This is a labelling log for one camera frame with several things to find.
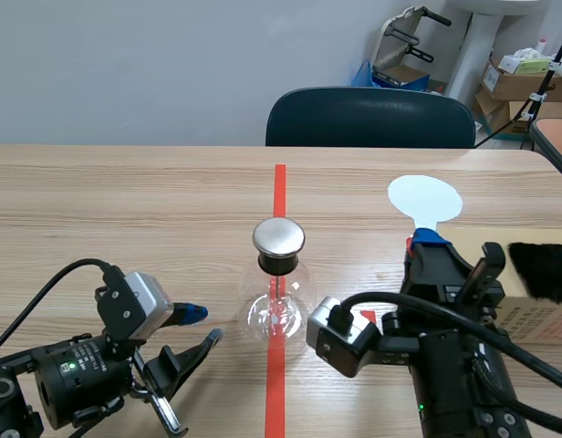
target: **black brush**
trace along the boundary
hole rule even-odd
[[[531,297],[562,303],[562,245],[515,243],[508,253]]]

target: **tripod stand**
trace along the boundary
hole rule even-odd
[[[476,144],[475,145],[476,148],[478,146],[483,145],[488,140],[492,139],[496,134],[498,134],[498,132],[505,130],[510,125],[516,123],[521,119],[528,121],[528,124],[526,126],[526,132],[525,132],[525,135],[528,135],[528,132],[530,131],[530,126],[532,125],[533,121],[535,121],[536,118],[538,117],[540,106],[543,104],[543,102],[546,99],[546,91],[548,90],[548,86],[550,85],[551,80],[555,76],[555,69],[561,64],[561,59],[562,59],[562,45],[561,48],[558,50],[557,54],[555,55],[555,59],[550,63],[548,67],[548,72],[546,73],[545,79],[540,85],[538,92],[530,95],[530,97],[526,100],[523,107],[516,113],[516,116],[513,119],[509,120],[502,128],[499,128],[498,130],[487,136],[485,139],[480,141],[478,144]],[[525,109],[530,104],[530,102],[532,102],[532,105],[530,105],[528,112],[525,113]],[[523,141],[523,143],[520,145],[520,149],[522,149],[524,142],[525,141]]]

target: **screw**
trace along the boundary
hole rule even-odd
[[[494,417],[490,413],[484,412],[482,414],[482,420],[484,420],[486,424],[492,424],[494,422]]]
[[[504,421],[506,422],[506,424],[514,426],[516,424],[516,417],[512,413],[505,413]]]
[[[510,432],[505,427],[500,426],[498,428],[498,436],[500,438],[510,438]]]

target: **white sink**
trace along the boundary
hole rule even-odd
[[[546,0],[452,0],[452,5],[487,16],[526,16]]]
[[[451,3],[474,15],[445,94],[471,108],[502,18],[534,13],[546,0],[451,0]]]

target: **floor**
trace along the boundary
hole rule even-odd
[[[480,129],[475,134],[475,143],[479,143],[483,139],[487,137],[485,131]],[[508,140],[488,140],[478,149],[520,149],[520,141],[508,141]],[[531,150],[531,143],[530,141],[525,142],[524,149],[527,151]]]

